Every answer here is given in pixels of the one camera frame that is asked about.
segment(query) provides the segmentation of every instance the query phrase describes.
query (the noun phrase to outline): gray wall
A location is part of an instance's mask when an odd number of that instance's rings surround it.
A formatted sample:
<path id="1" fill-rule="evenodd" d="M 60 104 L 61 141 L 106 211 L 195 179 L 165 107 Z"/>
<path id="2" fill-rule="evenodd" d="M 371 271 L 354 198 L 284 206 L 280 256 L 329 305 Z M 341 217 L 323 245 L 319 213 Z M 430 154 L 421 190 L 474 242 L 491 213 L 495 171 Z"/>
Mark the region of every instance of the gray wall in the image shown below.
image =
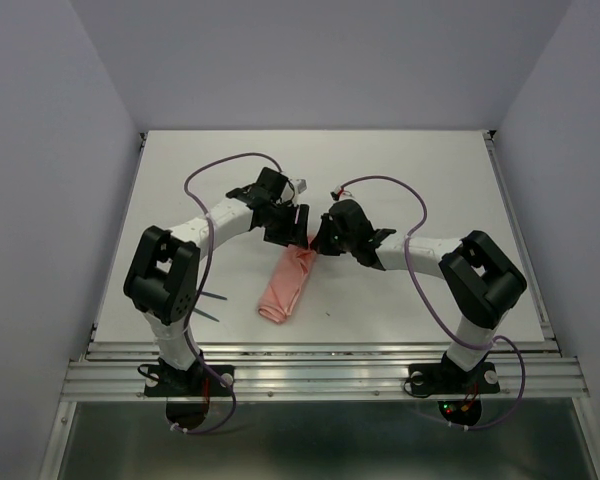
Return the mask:
<path id="1" fill-rule="evenodd" d="M 498 135 L 552 324 L 600 421 L 600 0 L 570 7 Z"/>
<path id="2" fill-rule="evenodd" d="M 0 0 L 0 480 L 37 476 L 137 152 L 71 5 Z"/>
<path id="3" fill-rule="evenodd" d="M 72 0 L 142 129 L 495 128 L 567 0 Z"/>

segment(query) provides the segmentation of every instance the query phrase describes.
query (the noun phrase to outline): black mounting plate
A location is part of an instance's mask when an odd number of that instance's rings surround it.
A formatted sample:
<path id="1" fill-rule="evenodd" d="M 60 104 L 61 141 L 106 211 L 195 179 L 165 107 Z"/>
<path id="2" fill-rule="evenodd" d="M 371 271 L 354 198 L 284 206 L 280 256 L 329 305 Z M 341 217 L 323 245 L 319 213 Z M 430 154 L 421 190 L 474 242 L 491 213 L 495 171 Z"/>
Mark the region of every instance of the black mounting plate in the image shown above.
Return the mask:
<path id="1" fill-rule="evenodd" d="M 487 382 L 485 374 L 492 376 L 495 383 Z M 499 393 L 500 384 L 497 378 L 495 365 L 491 362 L 479 364 L 472 380 L 462 383 L 449 381 L 445 377 L 440 363 L 414 363 L 409 365 L 409 380 L 407 381 L 413 396 L 425 398 L 430 395 L 464 395 L 467 393 L 467 389 L 475 383 L 478 384 L 478 391 L 481 395 Z"/>
<path id="2" fill-rule="evenodd" d="M 233 365 L 210 365 L 211 369 L 218 375 L 222 376 L 225 373 L 231 375 L 232 378 L 235 374 L 235 367 Z M 157 375 L 161 377 L 163 370 L 160 365 L 149 365 L 147 367 L 147 373 L 150 375 Z M 209 383 L 209 396 L 210 397 L 230 397 L 231 393 L 229 389 L 220 385 L 220 383 L 206 370 L 202 370 L 199 376 L 196 376 L 195 382 L 190 385 L 183 385 L 182 383 L 167 383 L 159 382 L 157 385 L 150 387 L 145 383 L 144 396 L 145 397 L 202 397 L 203 385 L 206 379 L 210 380 Z"/>

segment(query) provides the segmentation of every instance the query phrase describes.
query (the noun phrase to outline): folded towel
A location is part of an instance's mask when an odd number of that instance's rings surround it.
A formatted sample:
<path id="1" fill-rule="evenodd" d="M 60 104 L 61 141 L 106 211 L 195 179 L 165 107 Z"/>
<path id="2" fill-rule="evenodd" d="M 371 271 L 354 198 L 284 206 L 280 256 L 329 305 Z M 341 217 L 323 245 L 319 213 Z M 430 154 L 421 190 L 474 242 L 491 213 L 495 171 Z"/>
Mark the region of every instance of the folded towel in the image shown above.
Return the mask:
<path id="1" fill-rule="evenodd" d="M 258 301 L 260 315 L 276 323 L 289 318 L 317 255 L 313 250 L 294 245 L 282 252 L 269 285 Z"/>

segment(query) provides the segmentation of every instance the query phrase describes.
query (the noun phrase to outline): white table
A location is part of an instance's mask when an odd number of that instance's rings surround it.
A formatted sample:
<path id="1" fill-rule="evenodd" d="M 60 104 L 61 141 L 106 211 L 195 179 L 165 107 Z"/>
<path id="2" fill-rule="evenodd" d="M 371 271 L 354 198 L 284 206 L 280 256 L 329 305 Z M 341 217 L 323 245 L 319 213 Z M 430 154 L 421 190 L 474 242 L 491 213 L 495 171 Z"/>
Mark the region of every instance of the white table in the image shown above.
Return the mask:
<path id="1" fill-rule="evenodd" d="M 186 176 L 212 160 L 246 151 L 276 158 L 292 177 L 306 178 L 302 203 L 311 205 L 310 230 L 331 204 L 329 192 L 361 175 L 395 176 L 413 186 L 429 207 L 420 234 L 462 237 L 484 230 L 522 266 L 481 132 L 423 131 L 153 131 L 138 170 L 95 342 L 151 342 L 151 330 L 122 293 L 143 230 L 168 228 L 200 212 L 185 196 Z M 205 172 L 193 189 L 213 206 L 236 186 L 251 183 L 264 160 L 247 158 Z M 375 228 L 406 231 L 421 216 L 406 190 L 373 181 L 351 187 Z M 214 256 L 206 289 L 228 302 L 202 298 L 198 306 L 220 318 L 194 317 L 193 333 L 213 343 L 439 343 L 447 339 L 425 310 L 407 272 L 364 268 L 350 256 L 319 257 L 294 315 L 276 325 L 256 313 L 282 247 L 264 243 L 262 230 L 235 238 Z M 446 284 L 421 276 L 425 291 L 449 326 L 459 311 Z M 529 291 L 500 332 L 514 341 L 542 341 Z"/>

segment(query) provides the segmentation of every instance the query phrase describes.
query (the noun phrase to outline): pink cloth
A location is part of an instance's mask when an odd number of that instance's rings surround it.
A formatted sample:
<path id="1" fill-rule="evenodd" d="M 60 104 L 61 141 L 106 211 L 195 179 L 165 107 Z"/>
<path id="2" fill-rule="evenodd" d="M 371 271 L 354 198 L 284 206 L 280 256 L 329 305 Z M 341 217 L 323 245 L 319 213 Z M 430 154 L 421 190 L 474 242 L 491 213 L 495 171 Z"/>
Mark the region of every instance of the pink cloth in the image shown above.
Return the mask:
<path id="1" fill-rule="evenodd" d="M 283 323 L 289 318 L 317 255 L 313 250 L 293 245 L 282 252 L 269 285 L 258 301 L 260 315 L 276 323 Z"/>

